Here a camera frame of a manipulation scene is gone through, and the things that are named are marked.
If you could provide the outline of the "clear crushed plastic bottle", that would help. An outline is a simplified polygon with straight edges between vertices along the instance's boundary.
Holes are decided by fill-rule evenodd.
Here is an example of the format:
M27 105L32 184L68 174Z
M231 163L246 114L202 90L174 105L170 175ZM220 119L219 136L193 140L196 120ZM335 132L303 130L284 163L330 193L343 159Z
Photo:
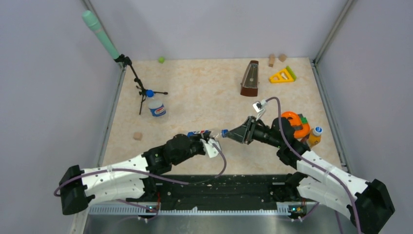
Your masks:
M187 136L193 135L203 135L208 138L220 139L224 137L223 131L221 129L207 129L207 130L197 130L197 131L190 131L187 133Z

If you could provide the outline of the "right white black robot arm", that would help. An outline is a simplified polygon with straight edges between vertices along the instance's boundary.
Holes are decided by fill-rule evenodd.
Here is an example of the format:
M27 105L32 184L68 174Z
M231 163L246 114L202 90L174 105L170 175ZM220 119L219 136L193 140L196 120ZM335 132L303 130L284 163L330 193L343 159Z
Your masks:
M256 140L277 147L281 162L296 169L293 181L285 188L290 200L303 197L316 201L347 217L361 233L379 233L395 212L386 185L378 179L358 178L325 161L294 138L294 132L284 117L275 118L271 126L266 126L249 116L225 136L241 144Z

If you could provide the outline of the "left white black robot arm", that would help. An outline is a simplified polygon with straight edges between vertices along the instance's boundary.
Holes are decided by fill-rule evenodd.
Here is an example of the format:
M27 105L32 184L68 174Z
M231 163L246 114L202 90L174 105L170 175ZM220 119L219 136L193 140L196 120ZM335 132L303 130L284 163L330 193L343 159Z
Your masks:
M165 144L151 148L131 159L103 167L81 169L71 166L60 180L54 196L61 201L64 215L77 214L102 202L156 196L155 180L186 185L163 174L194 156L210 158L219 154L219 142L209 133L187 136L177 134Z

